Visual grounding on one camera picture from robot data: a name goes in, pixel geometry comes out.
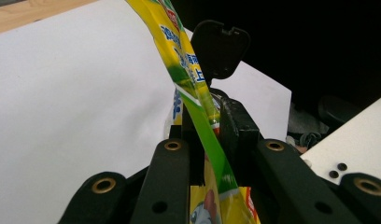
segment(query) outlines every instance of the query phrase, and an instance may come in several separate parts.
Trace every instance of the screw hole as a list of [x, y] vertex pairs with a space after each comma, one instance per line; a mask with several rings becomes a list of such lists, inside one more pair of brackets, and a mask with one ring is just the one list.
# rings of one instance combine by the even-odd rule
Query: screw hole
[[97, 194], [107, 193], [115, 188], [116, 181], [113, 178], [102, 178], [94, 182], [92, 191]]
[[281, 145], [280, 143], [278, 142], [268, 142], [266, 144], [267, 148], [273, 150], [273, 151], [282, 151], [284, 150], [284, 146]]
[[178, 150], [181, 148], [181, 144], [178, 143], [178, 142], [168, 142], [164, 145], [165, 149], [167, 150], [171, 150], [171, 151], [174, 151], [174, 150]]
[[337, 173], [336, 171], [330, 171], [330, 177], [331, 178], [337, 178], [337, 177], [339, 177], [339, 173]]
[[341, 163], [338, 164], [338, 169], [340, 171], [345, 171], [345, 170], [347, 170], [347, 165], [345, 163], [341, 162]]
[[372, 180], [357, 177], [354, 178], [354, 184], [365, 193], [381, 196], [381, 186]]
[[329, 205], [322, 203], [322, 202], [316, 202], [315, 207], [318, 211], [325, 213], [325, 214], [331, 214], [332, 209]]
[[152, 211], [157, 214], [161, 214], [167, 210], [167, 203], [165, 202], [156, 202], [152, 205]]

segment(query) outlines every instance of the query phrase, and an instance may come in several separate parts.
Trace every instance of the wooden surface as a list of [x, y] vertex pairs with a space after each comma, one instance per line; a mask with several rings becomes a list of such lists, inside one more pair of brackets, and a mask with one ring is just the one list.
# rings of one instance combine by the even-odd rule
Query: wooden surface
[[97, 0], [27, 0], [0, 7], [0, 33]]

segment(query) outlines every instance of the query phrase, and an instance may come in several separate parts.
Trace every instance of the plastic bag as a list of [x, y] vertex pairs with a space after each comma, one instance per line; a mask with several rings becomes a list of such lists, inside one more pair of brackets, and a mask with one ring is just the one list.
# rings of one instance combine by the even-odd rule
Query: plastic bag
[[127, 0], [149, 28], [162, 61], [176, 86], [173, 123], [187, 107], [205, 149], [205, 186], [191, 186], [190, 223], [259, 223], [249, 188], [239, 188], [220, 146], [219, 111], [184, 27], [168, 0]]

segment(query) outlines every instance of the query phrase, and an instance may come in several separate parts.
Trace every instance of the black hole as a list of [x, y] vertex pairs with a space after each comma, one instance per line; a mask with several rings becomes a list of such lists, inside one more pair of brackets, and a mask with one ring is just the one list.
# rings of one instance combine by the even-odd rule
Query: black hole
[[167, 203], [165, 202], [157, 202], [155, 204], [152, 205], [152, 211], [154, 213], [163, 213], [167, 210]]
[[111, 182], [105, 180], [105, 181], [98, 183], [97, 189], [104, 190], [104, 189], [108, 189], [110, 186], [111, 186]]
[[270, 147], [272, 147], [272, 148], [281, 148], [281, 146], [279, 144], [277, 144], [277, 143], [271, 143]]
[[325, 203], [317, 202], [315, 204], [315, 207], [318, 211], [320, 211], [322, 213], [325, 213], [325, 214], [331, 214], [332, 213], [332, 209], [330, 208], [330, 206], [325, 204]]
[[339, 177], [339, 174], [336, 171], [330, 171], [330, 177], [337, 178]]
[[170, 148], [176, 148], [176, 147], [178, 147], [178, 144], [177, 143], [169, 143], [167, 146]]
[[345, 171], [345, 170], [347, 170], [347, 165], [345, 163], [341, 162], [341, 163], [338, 164], [338, 169], [340, 171]]
[[371, 191], [379, 191], [379, 189], [375, 185], [370, 184], [368, 182], [362, 182], [361, 185], [365, 189], [368, 189], [368, 190], [371, 190]]

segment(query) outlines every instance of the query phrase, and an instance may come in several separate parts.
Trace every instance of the white sheet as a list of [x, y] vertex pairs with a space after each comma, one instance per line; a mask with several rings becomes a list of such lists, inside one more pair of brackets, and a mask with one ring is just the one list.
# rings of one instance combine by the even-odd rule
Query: white sheet
[[[233, 78], [215, 87], [246, 106], [264, 137], [283, 140], [290, 91], [244, 63]], [[148, 166], [173, 92], [123, 0], [0, 34], [0, 223], [55, 223], [90, 176]]]

